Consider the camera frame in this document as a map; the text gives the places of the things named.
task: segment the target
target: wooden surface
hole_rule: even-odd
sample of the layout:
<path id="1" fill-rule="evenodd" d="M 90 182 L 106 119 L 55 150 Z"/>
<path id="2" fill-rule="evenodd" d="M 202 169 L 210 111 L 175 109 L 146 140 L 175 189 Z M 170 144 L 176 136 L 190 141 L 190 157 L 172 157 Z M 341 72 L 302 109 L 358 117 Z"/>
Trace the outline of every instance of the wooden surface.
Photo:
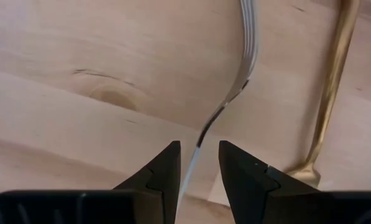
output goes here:
<path id="1" fill-rule="evenodd" d="M 279 169 L 297 164 L 309 149 L 337 6 L 332 0 L 264 0 L 257 6 L 257 66 L 205 142 L 199 168 L 208 181 L 197 181 L 200 174 L 190 189 L 202 198 L 216 178 L 219 139 Z M 0 141 L 124 175 L 174 139 L 189 158 L 241 53 L 237 1 L 0 0 Z M 80 96 L 67 100 L 64 91 L 7 78 L 12 75 L 169 122 Z M 39 93 L 47 90 L 54 94 L 45 100 Z M 133 116 L 145 126 L 124 120 Z M 116 151 L 121 141 L 139 153 Z M 143 159 L 123 157 L 139 154 Z M 362 1 L 316 168 L 321 189 L 371 189 L 371 0 Z M 219 180 L 216 185 L 212 201 L 224 193 Z"/>
<path id="2" fill-rule="evenodd" d="M 111 189 L 177 139 L 184 173 L 196 138 L 190 128 L 0 73 L 0 192 Z M 218 139 L 207 136 L 177 223 L 233 222 L 228 208 L 206 201 Z"/>

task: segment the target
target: plywood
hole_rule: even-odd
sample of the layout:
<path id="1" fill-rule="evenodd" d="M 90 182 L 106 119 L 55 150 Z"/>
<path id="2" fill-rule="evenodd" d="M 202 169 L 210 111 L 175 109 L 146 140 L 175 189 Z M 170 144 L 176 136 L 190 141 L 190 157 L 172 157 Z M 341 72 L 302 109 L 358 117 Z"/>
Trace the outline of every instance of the plywood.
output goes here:
<path id="1" fill-rule="evenodd" d="M 197 137 L 178 124 L 0 73 L 0 192 L 110 189 L 173 140 L 181 141 L 184 173 Z M 208 198 L 218 139 L 208 136 L 188 195 Z"/>
<path id="2" fill-rule="evenodd" d="M 205 147 L 228 139 L 286 169 L 309 148 L 337 6 L 330 0 L 257 6 L 254 76 Z M 241 53 L 237 1 L 0 0 L 0 140 L 129 175 L 173 139 L 191 151 Z M 44 89 L 54 93 L 34 94 Z M 121 142 L 131 147 L 119 152 Z M 371 189 L 371 0 L 361 7 L 323 147 L 322 189 Z M 196 181 L 195 192 L 209 192 L 217 174 L 216 151 L 204 152 L 201 170 L 209 181 Z M 122 153 L 143 157 L 133 162 Z"/>

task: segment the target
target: black plastic part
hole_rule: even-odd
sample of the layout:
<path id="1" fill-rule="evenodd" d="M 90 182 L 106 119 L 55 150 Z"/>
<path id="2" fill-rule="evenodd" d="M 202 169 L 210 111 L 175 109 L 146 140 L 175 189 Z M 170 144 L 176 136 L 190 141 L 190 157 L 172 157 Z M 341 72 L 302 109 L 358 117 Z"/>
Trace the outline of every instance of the black plastic part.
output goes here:
<path id="1" fill-rule="evenodd" d="M 371 223 L 371 192 L 320 192 L 227 141 L 219 163 L 237 224 Z"/>
<path id="2" fill-rule="evenodd" d="M 19 190 L 0 194 L 0 224 L 174 224 L 180 142 L 114 190 Z"/>

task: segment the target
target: wooden board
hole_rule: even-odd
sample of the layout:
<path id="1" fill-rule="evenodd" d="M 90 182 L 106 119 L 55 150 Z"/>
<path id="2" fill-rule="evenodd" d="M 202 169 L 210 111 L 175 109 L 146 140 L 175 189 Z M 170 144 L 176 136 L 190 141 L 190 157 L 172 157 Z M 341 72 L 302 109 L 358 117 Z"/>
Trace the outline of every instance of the wooden board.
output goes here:
<path id="1" fill-rule="evenodd" d="M 332 0 L 264 0 L 257 6 L 260 54 L 254 77 L 213 126 L 205 147 L 216 149 L 219 139 L 228 139 L 285 169 L 309 148 L 337 7 Z M 193 147 L 198 134 L 193 129 L 229 89 L 241 53 L 237 1 L 0 0 L 1 73 L 182 125 L 138 114 L 136 122 L 152 127 L 140 128 L 120 119 L 132 118 L 130 111 L 75 96 L 65 101 L 63 91 L 44 103 L 32 90 L 46 87 L 11 81 L 0 90 L 0 139 L 129 175 L 167 141 Z M 24 90 L 28 85 L 33 87 Z M 37 103 L 23 105 L 23 95 L 33 99 L 27 104 Z M 61 108 L 52 106 L 56 101 Z M 119 133 L 126 137 L 116 138 Z M 145 157 L 136 163 L 119 158 L 118 165 L 113 158 L 123 153 L 115 151 L 119 141 L 154 148 L 138 153 Z M 107 154 L 96 151 L 101 146 Z M 213 186 L 218 165 L 216 151 L 209 153 L 202 159 L 213 169 L 202 170 L 211 182 L 196 182 L 201 183 L 196 191 Z M 371 0 L 362 1 L 317 169 L 322 189 L 371 189 Z"/>
<path id="2" fill-rule="evenodd" d="M 173 140 L 181 141 L 184 173 L 197 137 L 190 128 L 0 73 L 0 192 L 110 189 Z M 208 136 L 188 195 L 208 198 L 218 139 Z"/>

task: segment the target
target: wooden panel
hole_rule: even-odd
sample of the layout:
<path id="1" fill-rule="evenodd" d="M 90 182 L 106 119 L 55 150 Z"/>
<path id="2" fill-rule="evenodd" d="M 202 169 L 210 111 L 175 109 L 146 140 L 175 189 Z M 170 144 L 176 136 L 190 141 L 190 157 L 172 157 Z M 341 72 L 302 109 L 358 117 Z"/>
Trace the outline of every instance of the wooden panel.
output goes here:
<path id="1" fill-rule="evenodd" d="M 197 137 L 197 131 L 178 124 L 0 73 L 0 191 L 111 188 L 173 140 L 181 141 L 184 173 Z M 218 171 L 218 140 L 207 136 L 188 195 L 208 197 Z M 65 169 L 74 170 L 63 175 Z M 98 172 L 103 180 L 93 177 Z M 16 179 L 18 173 L 29 181 Z M 84 175 L 78 183 L 75 173 Z"/>
<path id="2" fill-rule="evenodd" d="M 205 142 L 203 159 L 209 162 L 204 165 L 213 167 L 202 169 L 208 180 L 217 171 L 216 151 L 209 149 L 216 149 L 219 139 L 279 169 L 302 160 L 309 148 L 336 5 L 329 0 L 257 5 L 256 70 Z M 237 71 L 239 13 L 239 3 L 232 0 L 0 0 L 0 72 L 199 129 Z M 0 90 L 0 138 L 6 141 L 128 175 L 172 139 L 182 140 L 189 152 L 198 134 L 138 114 L 135 122 L 145 123 L 140 128 L 133 119 L 120 119 L 133 118 L 130 111 L 75 96 L 65 101 L 60 91 L 45 99 L 32 91 L 46 87 L 23 83 L 4 82 Z M 26 101 L 31 106 L 23 105 L 24 96 L 33 99 Z M 131 163 L 120 158 L 121 153 L 132 155 L 130 149 L 115 151 L 120 141 L 136 149 L 154 147 L 142 152 L 139 163 Z M 109 150 L 101 154 L 100 147 Z M 317 169 L 322 189 L 371 189 L 371 0 L 361 7 Z M 194 189 L 203 192 L 213 184 L 197 183 Z"/>

